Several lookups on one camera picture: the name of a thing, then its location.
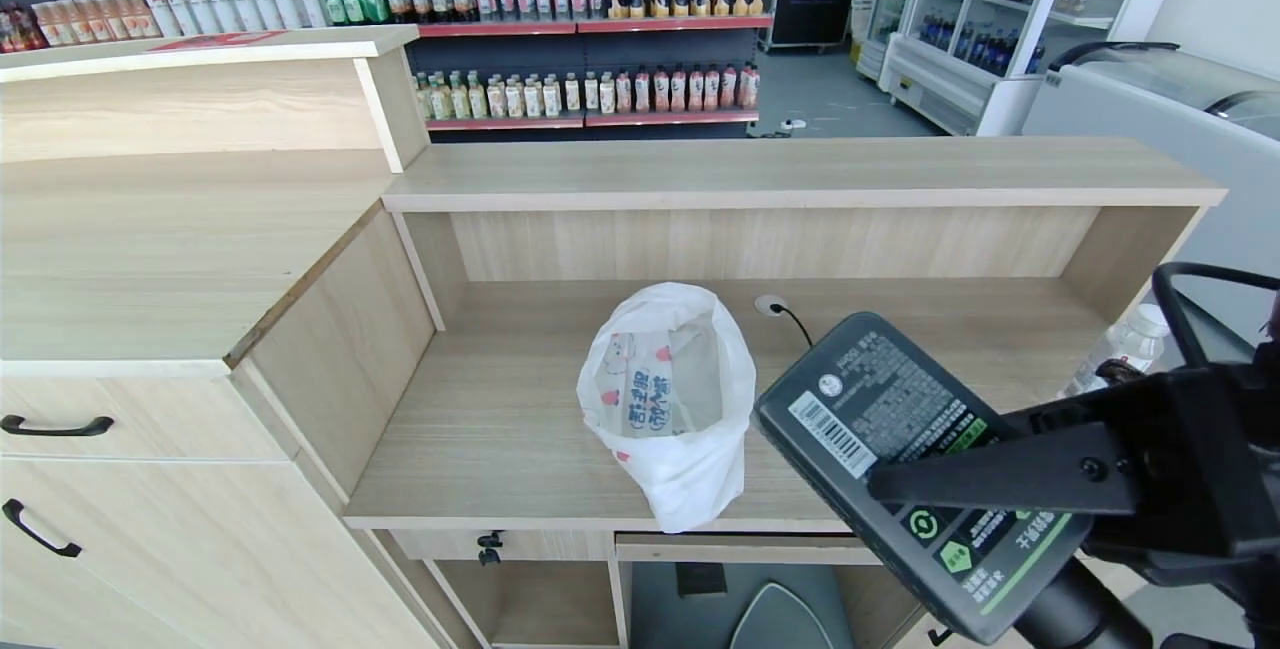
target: black cable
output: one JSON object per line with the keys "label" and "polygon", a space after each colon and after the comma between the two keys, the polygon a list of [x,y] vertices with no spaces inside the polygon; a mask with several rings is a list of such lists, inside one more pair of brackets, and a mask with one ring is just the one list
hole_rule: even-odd
{"label": "black cable", "polygon": [[809,338],[809,330],[805,329],[804,323],[800,321],[800,317],[797,317],[795,312],[783,307],[781,303],[769,303],[769,311],[774,311],[778,314],[786,312],[786,315],[791,317],[792,321],[796,323],[796,326],[800,326],[800,333],[804,334],[804,341],[808,342],[810,347],[813,347],[813,339]]}

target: wooden countertop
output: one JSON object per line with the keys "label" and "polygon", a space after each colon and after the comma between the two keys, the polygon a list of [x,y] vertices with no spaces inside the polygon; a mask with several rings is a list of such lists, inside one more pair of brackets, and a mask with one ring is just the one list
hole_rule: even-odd
{"label": "wooden countertop", "polygon": [[9,163],[4,371],[225,374],[389,180],[378,148]]}
{"label": "wooden countertop", "polygon": [[[54,79],[60,76],[108,74],[114,70],[166,69],[248,64],[248,61],[319,60],[319,58],[375,58],[417,38],[416,26],[349,26],[349,28],[282,31],[252,44],[180,47],[154,51],[183,38],[134,38],[129,42],[82,44],[0,56],[0,84]],[[237,38],[248,38],[248,33]]]}
{"label": "wooden countertop", "polygon": [[402,212],[1153,207],[1225,193],[1134,140],[943,137],[435,143],[383,201]]}

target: black handle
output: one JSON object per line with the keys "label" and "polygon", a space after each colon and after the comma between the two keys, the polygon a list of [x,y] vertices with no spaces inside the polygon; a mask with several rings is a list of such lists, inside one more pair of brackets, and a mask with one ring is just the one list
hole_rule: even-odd
{"label": "black handle", "polygon": [[23,437],[96,437],[106,434],[106,430],[111,429],[111,425],[115,424],[115,420],[111,417],[93,417],[93,421],[79,429],[23,429],[22,422],[24,421],[27,421],[27,417],[6,415],[0,420],[0,429],[9,431],[9,434],[20,434]]}
{"label": "black handle", "polygon": [[58,547],[54,547],[49,541],[45,541],[45,538],[36,534],[36,531],[32,531],[29,526],[24,525],[22,522],[23,508],[24,507],[22,506],[22,502],[19,502],[18,499],[9,499],[8,502],[4,503],[4,516],[9,521],[13,521],[13,525],[18,526],[18,529],[22,530],[23,534],[38,541],[40,545],[44,547],[45,549],[50,549],[51,553],[59,554],[59,557],[67,557],[69,559],[79,557],[79,553],[83,552],[79,544],[68,543],[67,547],[59,549]]}

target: floor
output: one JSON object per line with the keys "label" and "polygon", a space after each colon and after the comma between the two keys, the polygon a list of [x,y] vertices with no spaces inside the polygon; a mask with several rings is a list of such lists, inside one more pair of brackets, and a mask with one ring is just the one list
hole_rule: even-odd
{"label": "floor", "polygon": [[756,55],[760,120],[750,134],[780,131],[782,122],[801,120],[795,138],[937,137],[942,131],[905,106],[890,106],[888,95],[858,74],[849,49],[774,49]]}

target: cabinet drawer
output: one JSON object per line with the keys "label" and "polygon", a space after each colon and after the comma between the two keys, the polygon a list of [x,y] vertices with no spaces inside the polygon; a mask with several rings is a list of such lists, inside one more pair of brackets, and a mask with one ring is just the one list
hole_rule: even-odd
{"label": "cabinet drawer", "polygon": [[[225,376],[5,376],[0,406],[9,417],[0,431],[5,456],[288,458]],[[105,431],[100,417],[111,420]]]}
{"label": "cabinet drawer", "polygon": [[[393,531],[411,559],[476,559],[480,539],[490,530]],[[609,531],[499,531],[502,547],[495,548],[503,561],[605,561],[613,556],[613,534]]]}
{"label": "cabinet drawer", "polygon": [[772,534],[620,534],[620,562],[716,562],[741,565],[869,565],[882,562],[852,536]]}

